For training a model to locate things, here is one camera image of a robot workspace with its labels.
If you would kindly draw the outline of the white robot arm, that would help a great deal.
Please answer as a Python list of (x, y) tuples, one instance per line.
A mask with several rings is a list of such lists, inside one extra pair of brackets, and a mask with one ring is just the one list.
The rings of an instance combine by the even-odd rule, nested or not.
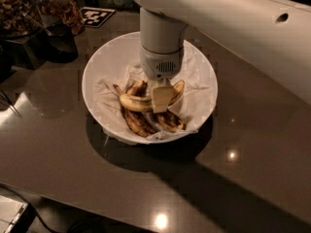
[(181, 64), (190, 25), (311, 104), (311, 8), (289, 0), (134, 0), (141, 61), (151, 80), (161, 62)]

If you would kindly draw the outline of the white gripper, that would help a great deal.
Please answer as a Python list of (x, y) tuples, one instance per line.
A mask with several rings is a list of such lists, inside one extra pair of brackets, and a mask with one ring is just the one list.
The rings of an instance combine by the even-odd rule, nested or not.
[(140, 62), (149, 80), (152, 80), (150, 95), (153, 111), (163, 113), (173, 96), (173, 86), (168, 79), (177, 76), (182, 68), (184, 49), (172, 53), (156, 53), (140, 48)]

